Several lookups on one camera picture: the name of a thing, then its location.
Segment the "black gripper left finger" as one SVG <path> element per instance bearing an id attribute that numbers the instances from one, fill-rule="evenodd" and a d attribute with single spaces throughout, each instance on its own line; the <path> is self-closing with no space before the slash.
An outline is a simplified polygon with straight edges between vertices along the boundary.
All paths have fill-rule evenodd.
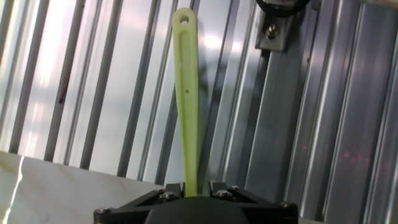
<path id="1" fill-rule="evenodd" d="M 150 211 L 158 205 L 183 199 L 185 184 L 167 184 L 164 189 L 155 189 L 119 207 L 97 208 L 93 212 L 93 223 L 127 224 L 145 223 Z"/>

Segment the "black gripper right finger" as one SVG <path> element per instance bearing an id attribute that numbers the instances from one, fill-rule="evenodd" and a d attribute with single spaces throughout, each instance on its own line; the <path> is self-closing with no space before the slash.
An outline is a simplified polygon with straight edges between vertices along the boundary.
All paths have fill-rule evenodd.
<path id="1" fill-rule="evenodd" d="M 249 223 L 298 224 L 299 210 L 293 202 L 274 203 L 225 182 L 209 181 L 209 196 L 238 207 Z"/>

